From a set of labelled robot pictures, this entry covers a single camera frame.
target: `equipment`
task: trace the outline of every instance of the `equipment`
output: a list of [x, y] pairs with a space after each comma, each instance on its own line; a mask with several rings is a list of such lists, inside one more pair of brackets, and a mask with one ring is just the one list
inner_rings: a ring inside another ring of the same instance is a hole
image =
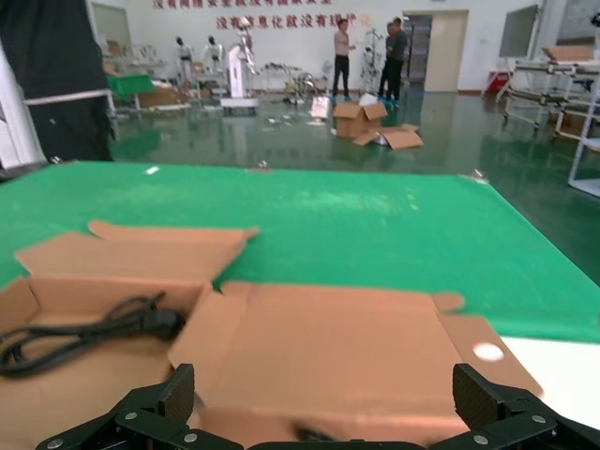
[[221, 99], [221, 106], [225, 112], [231, 108], [247, 108], [254, 113], [259, 106], [259, 100], [253, 96], [249, 89], [249, 76], [256, 75], [254, 65], [254, 50], [252, 49], [252, 36], [249, 32], [250, 21], [247, 18], [240, 20], [238, 33], [240, 42], [229, 50], [229, 83], [231, 97]]
[[[489, 382], [468, 364], [453, 370], [457, 414], [471, 429], [429, 450], [598, 450], [600, 431], [565, 419], [529, 391]], [[112, 410], [53, 436], [37, 450], [243, 450], [186, 421], [193, 410], [194, 368], [181, 365], [163, 384], [134, 389]], [[409, 442], [337, 442], [308, 428], [301, 442], [268, 442], [252, 450], [425, 450]]]
[[377, 52], [377, 43], [383, 39], [383, 36], [377, 34], [375, 28], [367, 31], [365, 42], [367, 46], [363, 53], [363, 69], [360, 74], [362, 80], [361, 94], [376, 94], [379, 90], [379, 81], [381, 71], [378, 69], [382, 61], [382, 54]]

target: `white humanoid robot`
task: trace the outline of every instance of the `white humanoid robot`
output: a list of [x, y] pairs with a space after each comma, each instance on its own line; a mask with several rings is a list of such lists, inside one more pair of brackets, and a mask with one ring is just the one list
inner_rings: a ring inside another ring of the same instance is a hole
[[184, 43], [184, 40], [180, 37], [177, 37], [175, 40], [177, 45], [175, 46], [175, 52], [177, 54], [177, 70], [178, 70], [178, 81], [179, 85], [182, 86], [186, 80], [192, 81], [192, 70], [191, 70], [191, 60], [193, 49]]
[[228, 53], [230, 97], [221, 99], [225, 112], [231, 108], [246, 108], [254, 113], [259, 106], [259, 100], [250, 89], [250, 75], [256, 75], [252, 36], [249, 32], [250, 21], [243, 18], [238, 32], [239, 43], [233, 45]]
[[214, 73], [221, 73], [223, 71], [224, 54], [223, 46], [217, 44], [214, 37], [209, 36], [208, 44], [204, 46], [202, 61], [205, 63], [206, 59], [210, 59], [213, 62], [212, 70]]

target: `cardboard box on floor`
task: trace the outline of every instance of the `cardboard box on floor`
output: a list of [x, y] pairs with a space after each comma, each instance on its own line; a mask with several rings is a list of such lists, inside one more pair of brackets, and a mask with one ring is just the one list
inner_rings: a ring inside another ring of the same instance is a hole
[[387, 111], [381, 102], [368, 106], [350, 101], [339, 103], [333, 113], [337, 119], [337, 136], [357, 138], [372, 128], [380, 127], [386, 115]]
[[418, 126], [411, 124], [402, 124], [398, 127], [375, 127], [361, 134], [354, 140], [354, 143], [365, 146], [384, 139], [392, 150], [420, 147], [423, 145], [423, 141], [416, 133], [418, 129]]
[[142, 92], [138, 95], [142, 108], [154, 106], [181, 105], [187, 101], [187, 96], [177, 87], [156, 86], [153, 91]]
[[[90, 229], [96, 237], [69, 232], [17, 253], [31, 276], [0, 292], [0, 334], [26, 324], [89, 323], [127, 298], [161, 291], [163, 308], [189, 313], [257, 232], [105, 222]], [[131, 389], [164, 381], [170, 345], [117, 339], [32, 378], [0, 378], [0, 444], [35, 448], [106, 413]]]
[[[230, 282], [197, 304], [169, 357], [195, 367], [202, 428], [245, 447], [306, 430], [434, 443], [466, 430], [455, 363], [541, 392], [485, 319], [454, 313], [462, 304], [456, 294]], [[503, 359], [475, 356], [484, 343]]]

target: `green table mat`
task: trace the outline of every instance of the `green table mat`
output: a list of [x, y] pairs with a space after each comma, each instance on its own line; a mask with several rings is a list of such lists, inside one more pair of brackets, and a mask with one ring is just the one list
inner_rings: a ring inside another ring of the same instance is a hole
[[120, 98], [126, 98], [142, 92], [154, 91], [152, 80], [146, 74], [107, 77], [109, 87]]
[[0, 284], [19, 248], [91, 219], [250, 227], [223, 279], [461, 293], [504, 336], [600, 342], [600, 290], [493, 187], [457, 176], [75, 163], [0, 187]]

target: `white wall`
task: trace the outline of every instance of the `white wall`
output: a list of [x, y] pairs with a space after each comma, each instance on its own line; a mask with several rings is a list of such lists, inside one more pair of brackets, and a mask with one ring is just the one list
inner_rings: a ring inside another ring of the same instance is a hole
[[598, 0], [569, 0], [561, 23], [560, 39], [591, 38], [594, 27], [590, 23], [598, 11]]
[[[496, 67], [500, 50], [502, 32], [506, 12], [534, 5], [537, 0], [446, 0], [431, 2], [430, 0], [331, 0], [331, 5], [307, 5], [308, 0], [301, 0], [302, 5], [265, 6], [260, 0], [260, 7], [222, 7], [223, 0], [217, 0], [218, 7], [208, 7], [209, 0], [202, 0], [203, 8], [195, 8], [195, 1], [188, 0], [191, 8], [181, 8], [182, 0], [162, 0], [164, 9], [154, 8], [161, 0], [101, 0], [101, 3], [118, 3], [127, 6], [129, 30], [134, 44], [151, 44], [157, 48], [162, 59], [172, 62], [174, 71], [174, 40], [181, 36], [184, 41], [196, 50], [196, 58], [202, 57], [202, 49], [209, 35], [226, 47], [234, 44], [236, 36], [229, 30], [217, 30], [217, 18], [259, 15], [269, 20], [269, 29], [253, 30], [257, 62], [281, 62], [299, 66], [314, 74], [320, 74], [323, 63], [333, 59], [333, 34], [335, 27], [306, 29], [288, 29], [285, 27], [287, 15], [296, 15], [300, 22], [303, 14], [313, 18], [318, 14], [331, 15], [352, 13], [357, 21], [350, 34], [353, 41], [361, 41], [368, 30], [366, 23], [372, 22], [380, 32], [385, 24], [402, 11], [429, 12], [436, 10], [468, 10], [469, 21], [465, 36], [464, 54], [458, 79], [459, 89], [480, 89], [485, 83], [488, 72]], [[238, 0], [231, 0], [232, 5]], [[281, 16], [284, 29], [271, 28], [271, 18]], [[352, 56], [351, 86], [360, 85], [359, 53]]]

